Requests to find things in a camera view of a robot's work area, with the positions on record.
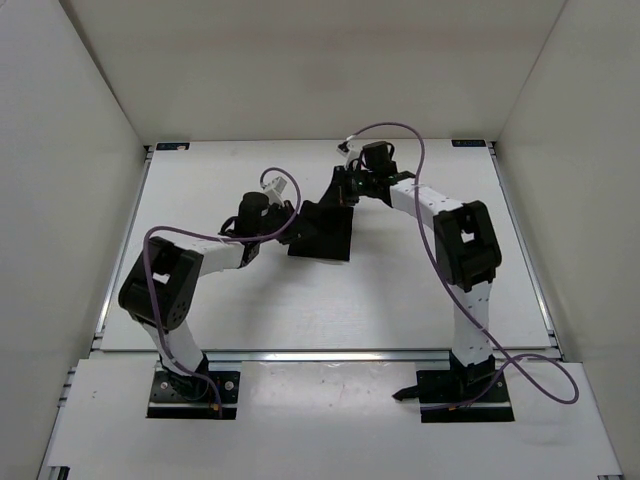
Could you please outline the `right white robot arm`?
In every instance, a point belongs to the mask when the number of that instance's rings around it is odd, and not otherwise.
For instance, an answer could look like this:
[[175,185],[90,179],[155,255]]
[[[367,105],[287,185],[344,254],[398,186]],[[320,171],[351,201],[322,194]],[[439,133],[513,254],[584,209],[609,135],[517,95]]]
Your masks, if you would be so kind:
[[487,337],[489,296],[502,254],[487,206],[464,203],[418,184],[410,172],[378,173],[337,166],[324,195],[330,206],[353,207],[368,197],[414,217],[434,235],[436,273],[454,297],[454,340],[449,391],[471,400],[493,375]]

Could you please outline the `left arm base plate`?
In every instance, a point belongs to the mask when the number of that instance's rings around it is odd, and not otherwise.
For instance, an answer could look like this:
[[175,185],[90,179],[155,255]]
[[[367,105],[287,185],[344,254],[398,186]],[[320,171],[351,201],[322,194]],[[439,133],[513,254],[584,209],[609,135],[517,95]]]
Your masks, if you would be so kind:
[[185,379],[159,368],[154,372],[146,416],[151,419],[235,420],[240,371],[209,371],[221,402],[209,382]]

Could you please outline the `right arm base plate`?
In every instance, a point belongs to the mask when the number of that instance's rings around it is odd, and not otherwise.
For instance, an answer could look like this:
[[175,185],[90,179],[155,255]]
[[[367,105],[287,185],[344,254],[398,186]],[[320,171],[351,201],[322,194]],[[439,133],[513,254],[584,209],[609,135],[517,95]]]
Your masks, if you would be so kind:
[[462,390],[450,371],[416,372],[423,424],[507,423],[515,420],[509,390],[501,373],[485,391],[492,377]]

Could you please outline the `black skirt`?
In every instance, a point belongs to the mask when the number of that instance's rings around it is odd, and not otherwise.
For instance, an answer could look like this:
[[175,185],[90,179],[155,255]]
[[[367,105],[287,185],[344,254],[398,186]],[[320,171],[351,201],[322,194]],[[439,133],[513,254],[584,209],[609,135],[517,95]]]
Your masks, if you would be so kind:
[[299,239],[288,248],[292,257],[349,261],[354,208],[323,205],[305,200],[297,223]]

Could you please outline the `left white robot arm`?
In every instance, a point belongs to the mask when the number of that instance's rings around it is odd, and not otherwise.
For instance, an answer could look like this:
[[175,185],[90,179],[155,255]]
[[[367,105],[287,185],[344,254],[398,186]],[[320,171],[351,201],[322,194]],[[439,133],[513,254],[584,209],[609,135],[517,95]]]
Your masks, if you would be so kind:
[[175,390],[197,398],[211,385],[208,359],[186,322],[198,280],[247,266],[269,240],[290,245],[315,232],[311,221],[286,201],[241,207],[222,224],[216,238],[197,235],[181,246],[153,235],[143,242],[118,303],[151,337]]

